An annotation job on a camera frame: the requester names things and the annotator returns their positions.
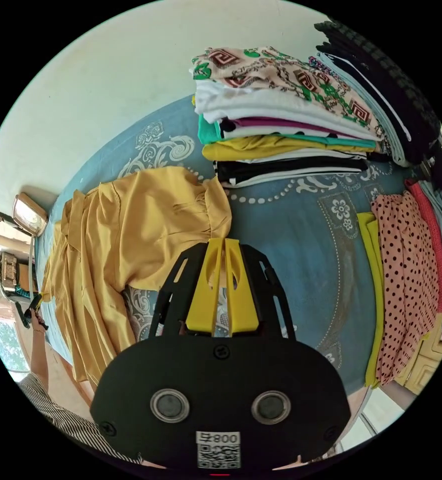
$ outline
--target yellow plastic bracket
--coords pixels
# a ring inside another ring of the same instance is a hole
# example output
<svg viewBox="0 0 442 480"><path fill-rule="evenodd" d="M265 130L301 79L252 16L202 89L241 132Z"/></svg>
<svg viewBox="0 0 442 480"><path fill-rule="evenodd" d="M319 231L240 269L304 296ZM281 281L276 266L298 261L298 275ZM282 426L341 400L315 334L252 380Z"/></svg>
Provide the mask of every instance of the yellow plastic bracket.
<svg viewBox="0 0 442 480"><path fill-rule="evenodd" d="M41 307L41 304L42 304L42 296L44 295L43 293L39 293L39 301L38 303L36 304L36 307L35 307L35 310L39 310L39 308Z"/></svg>
<svg viewBox="0 0 442 480"><path fill-rule="evenodd" d="M227 238L225 249L229 335L254 332L259 326L259 319L244 268L239 241Z"/></svg>
<svg viewBox="0 0 442 480"><path fill-rule="evenodd" d="M186 319L186 326L192 332L214 335L223 244L224 239L222 238L211 238L209 240L191 308Z"/></svg>

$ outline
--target folded clothes stack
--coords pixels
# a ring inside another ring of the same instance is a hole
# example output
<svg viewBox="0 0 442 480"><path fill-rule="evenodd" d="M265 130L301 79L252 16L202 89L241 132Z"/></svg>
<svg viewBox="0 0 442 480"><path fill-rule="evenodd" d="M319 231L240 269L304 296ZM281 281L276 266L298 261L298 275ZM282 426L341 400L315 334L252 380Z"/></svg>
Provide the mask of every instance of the folded clothes stack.
<svg viewBox="0 0 442 480"><path fill-rule="evenodd" d="M359 33L333 20L316 23L329 42L309 58L316 68L355 88L386 129L392 158L401 166L421 163L437 141L441 124L426 97L384 52Z"/></svg>
<svg viewBox="0 0 442 480"><path fill-rule="evenodd" d="M271 46L208 48L192 63L198 136L223 186L359 173L369 155L384 160L383 128L340 78Z"/></svg>
<svg viewBox="0 0 442 480"><path fill-rule="evenodd" d="M442 191L426 180L405 185L357 214L376 297L366 386L397 378L442 318Z"/></svg>

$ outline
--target hand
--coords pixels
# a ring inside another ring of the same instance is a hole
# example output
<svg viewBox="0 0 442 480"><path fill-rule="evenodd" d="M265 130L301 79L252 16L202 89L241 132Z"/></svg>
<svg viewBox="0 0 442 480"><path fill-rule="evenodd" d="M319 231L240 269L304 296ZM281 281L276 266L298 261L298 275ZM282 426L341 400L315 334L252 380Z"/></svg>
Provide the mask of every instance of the hand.
<svg viewBox="0 0 442 480"><path fill-rule="evenodd" d="M33 308L31 308L31 325L32 329L35 332L42 332L45 333L46 330L44 329L44 320L42 319L39 313L36 313Z"/></svg>
<svg viewBox="0 0 442 480"><path fill-rule="evenodd" d="M301 456L297 455L297 460L294 463L290 463L289 465L279 466L277 468L273 468L272 470L292 469L294 467L300 467L301 465L305 465L305 463L302 463Z"/></svg>

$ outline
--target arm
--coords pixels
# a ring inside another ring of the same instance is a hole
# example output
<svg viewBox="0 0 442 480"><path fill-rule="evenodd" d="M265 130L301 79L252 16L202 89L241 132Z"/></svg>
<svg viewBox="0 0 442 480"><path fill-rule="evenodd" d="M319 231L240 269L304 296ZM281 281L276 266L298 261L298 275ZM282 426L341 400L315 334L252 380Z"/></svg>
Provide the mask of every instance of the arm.
<svg viewBox="0 0 442 480"><path fill-rule="evenodd" d="M46 341L44 338L45 330L39 323L37 314L31 310L31 325L32 325L32 351L31 351L31 365L29 366L31 372L35 374L42 386L47 391L49 372L47 368L46 357Z"/></svg>

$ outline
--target clothing pile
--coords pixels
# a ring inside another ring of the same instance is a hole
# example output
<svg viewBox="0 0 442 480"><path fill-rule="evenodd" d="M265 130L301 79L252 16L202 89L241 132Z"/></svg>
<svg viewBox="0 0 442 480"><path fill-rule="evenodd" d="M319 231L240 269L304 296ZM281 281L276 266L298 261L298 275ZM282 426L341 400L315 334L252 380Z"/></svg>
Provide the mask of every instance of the clothing pile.
<svg viewBox="0 0 442 480"><path fill-rule="evenodd" d="M442 316L442 191L409 179L402 195L378 195L359 213L376 296L376 331L366 385L406 367Z"/></svg>
<svg viewBox="0 0 442 480"><path fill-rule="evenodd" d="M439 137L441 124L426 97L389 57L359 33L333 20L315 29L329 39L309 64L354 88L383 126L403 167L419 164Z"/></svg>
<svg viewBox="0 0 442 480"><path fill-rule="evenodd" d="M225 238L229 202L216 178L198 183L178 166L146 168L76 190L54 226L43 300L55 314L77 382L97 385L107 365L136 342L122 291L157 291L179 255Z"/></svg>
<svg viewBox="0 0 442 480"><path fill-rule="evenodd" d="M358 173L386 150L356 91L271 46L208 48L192 64L198 136L224 187Z"/></svg>

